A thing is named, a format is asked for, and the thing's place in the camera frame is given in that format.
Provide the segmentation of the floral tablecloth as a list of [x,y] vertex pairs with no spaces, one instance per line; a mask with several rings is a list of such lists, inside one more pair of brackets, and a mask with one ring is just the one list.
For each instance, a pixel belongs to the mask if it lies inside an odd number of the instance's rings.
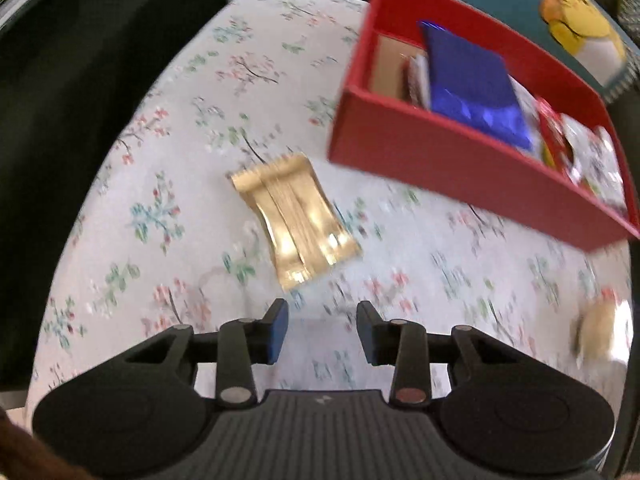
[[456,0],[234,0],[117,137],[27,408],[104,479],[593,472],[632,341],[600,96]]

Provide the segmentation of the red printed snack packet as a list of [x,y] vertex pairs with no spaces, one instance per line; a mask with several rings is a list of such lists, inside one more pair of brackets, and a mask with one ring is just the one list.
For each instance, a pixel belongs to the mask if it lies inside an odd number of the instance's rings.
[[544,99],[536,99],[544,164],[568,176],[574,167],[574,152],[568,142],[560,115]]

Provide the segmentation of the steamed cake packet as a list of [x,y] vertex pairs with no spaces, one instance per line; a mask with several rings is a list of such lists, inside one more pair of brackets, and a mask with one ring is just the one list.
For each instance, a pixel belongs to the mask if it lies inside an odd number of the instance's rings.
[[574,357],[578,370],[603,374],[627,367],[634,320],[627,300],[620,299],[610,286],[584,302],[578,310],[574,329]]

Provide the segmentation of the red flat snack packet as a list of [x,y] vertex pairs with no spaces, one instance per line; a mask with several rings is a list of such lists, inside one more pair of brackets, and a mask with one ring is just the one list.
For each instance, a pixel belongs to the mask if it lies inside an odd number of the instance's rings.
[[407,100],[424,110],[431,108],[430,69],[425,53],[411,55],[404,66],[405,95]]

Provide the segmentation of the blue foil snack packet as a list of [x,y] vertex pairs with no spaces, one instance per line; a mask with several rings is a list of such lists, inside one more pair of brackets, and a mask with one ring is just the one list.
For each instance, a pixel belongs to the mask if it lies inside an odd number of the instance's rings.
[[430,110],[530,151],[532,139],[502,57],[433,22],[422,21],[420,29]]

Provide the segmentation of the teal lion sofa cover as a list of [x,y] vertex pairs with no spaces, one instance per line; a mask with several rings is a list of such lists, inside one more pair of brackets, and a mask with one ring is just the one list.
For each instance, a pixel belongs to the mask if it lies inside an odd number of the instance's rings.
[[639,80],[639,48],[596,0],[460,0],[574,70],[607,103]]

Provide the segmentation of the white red duck snack packet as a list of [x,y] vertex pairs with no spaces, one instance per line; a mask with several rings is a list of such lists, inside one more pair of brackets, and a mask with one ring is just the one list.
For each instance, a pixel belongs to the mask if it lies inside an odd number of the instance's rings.
[[612,138],[602,126],[589,129],[561,115],[563,134],[570,147],[570,180],[590,191],[602,204],[627,213],[624,182]]

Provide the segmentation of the red cardboard box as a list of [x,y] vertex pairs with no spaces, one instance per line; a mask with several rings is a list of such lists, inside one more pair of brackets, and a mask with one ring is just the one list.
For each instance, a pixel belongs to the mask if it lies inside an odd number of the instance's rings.
[[559,172],[486,134],[371,87],[386,46],[420,46],[421,20],[500,54],[508,72],[558,112],[615,130],[600,96],[551,54],[459,0],[369,0],[338,104],[328,159],[479,206],[584,252],[639,236],[636,190],[624,150],[613,143],[626,214]]

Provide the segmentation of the gold foil snack packet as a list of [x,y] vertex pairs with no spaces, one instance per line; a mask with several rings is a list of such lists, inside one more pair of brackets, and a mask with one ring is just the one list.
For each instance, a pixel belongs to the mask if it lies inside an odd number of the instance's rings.
[[305,284],[361,255],[323,192],[303,154],[232,174],[231,183],[258,217],[270,241],[270,255],[285,290]]

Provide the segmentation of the white green snack packet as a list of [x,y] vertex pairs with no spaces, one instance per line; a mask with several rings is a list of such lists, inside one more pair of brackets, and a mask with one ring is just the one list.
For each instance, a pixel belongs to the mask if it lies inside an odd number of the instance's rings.
[[529,158],[542,162],[542,144],[544,144],[544,142],[542,142],[542,137],[539,131],[537,101],[534,96],[513,76],[510,77],[510,81],[516,99],[518,100],[518,105],[521,107],[530,141],[530,148],[528,150],[520,148],[520,152]]

